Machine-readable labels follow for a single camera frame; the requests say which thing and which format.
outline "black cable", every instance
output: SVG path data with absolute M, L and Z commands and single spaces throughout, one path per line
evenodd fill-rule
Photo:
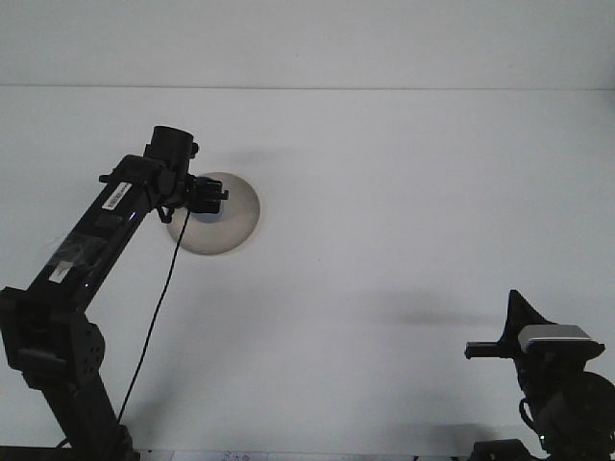
M 175 251 L 173 252 L 173 259 L 171 260 L 171 267 L 169 268 L 169 274 L 166 277 L 164 288 L 162 289 L 162 293 L 160 294 L 160 299 L 158 300 L 158 305 L 156 306 L 156 310 L 154 311 L 154 316 L 152 317 L 150 328 L 147 331 L 147 336 L 145 337 L 145 343 L 143 344 L 143 351 L 141 352 L 141 357 L 138 360 L 138 365 L 136 365 L 136 370 L 135 370 L 135 374 L 133 375 L 133 380 L 131 381 L 131 385 L 128 388 L 126 397 L 124 398 L 124 403 L 122 403 L 122 409 L 119 411 L 119 416 L 117 417 L 118 423 L 122 420 L 122 416 L 124 415 L 124 410 L 126 409 L 126 404 L 128 403 L 128 398 L 131 396 L 131 393 L 133 392 L 133 387 L 135 386 L 136 377 L 138 376 L 138 372 L 141 370 L 141 365 L 143 365 L 143 359 L 145 358 L 147 347 L 150 344 L 150 338 L 152 336 L 152 331 L 154 330 L 154 323 L 156 322 L 156 318 L 158 317 L 160 306 L 162 305 L 162 300 L 164 299 L 164 295 L 166 294 L 166 289 L 169 287 L 169 281 L 171 281 L 171 276 L 173 275 L 173 269 L 175 267 L 175 259 L 177 258 L 177 252 L 180 249 L 180 243 L 182 243 L 182 238 L 184 237 L 185 227 L 188 224 L 189 217 L 190 217 L 190 210 L 187 210 L 185 214 L 184 225 L 182 226 L 182 231 L 180 232 L 180 236 L 177 239 L 177 245 L 175 246 Z

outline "robotic arm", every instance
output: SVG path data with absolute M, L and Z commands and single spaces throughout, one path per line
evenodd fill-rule
M 177 207 L 217 213 L 228 198 L 221 182 L 187 173 L 198 152 L 192 141 L 189 133 L 155 127 L 142 157 L 125 156 L 100 178 L 105 188 L 30 287 L 0 292 L 9 365 L 42 391 L 79 459 L 138 459 L 98 373 L 105 341 L 85 312 L 147 213 L 155 209 L 168 223 Z M 58 452 L 38 449 L 28 459 L 68 459 Z
M 604 345 L 581 328 L 545 320 L 512 290 L 504 333 L 496 343 L 468 343 L 465 355 L 512 358 L 525 398 L 523 421 L 553 461 L 610 460 L 615 451 L 615 386 L 583 371 Z M 531 418 L 526 412 L 529 407 Z M 472 461 L 534 459 L 518 440 L 475 444 Z

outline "white label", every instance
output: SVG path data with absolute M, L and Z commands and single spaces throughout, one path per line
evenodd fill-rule
M 60 261 L 60 263 L 56 266 L 56 269 L 54 269 L 54 272 L 52 272 L 51 276 L 49 276 L 49 281 L 62 283 L 62 280 L 64 280 L 64 278 L 68 275 L 72 267 L 72 262 Z
M 114 210 L 132 186 L 133 185 L 129 182 L 121 182 L 107 199 L 103 205 L 103 209 Z

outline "white table surface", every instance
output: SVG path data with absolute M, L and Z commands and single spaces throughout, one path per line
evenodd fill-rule
M 613 88 L 611 0 L 0 1 L 0 84 Z
M 25 288 L 155 125 L 248 180 L 255 234 L 181 252 L 125 416 L 149 449 L 463 454 L 521 437 L 507 293 L 578 324 L 615 376 L 615 92 L 0 87 L 0 280 Z M 156 214 L 90 309 L 117 408 L 173 242 Z M 62 434 L 0 367 L 0 444 Z

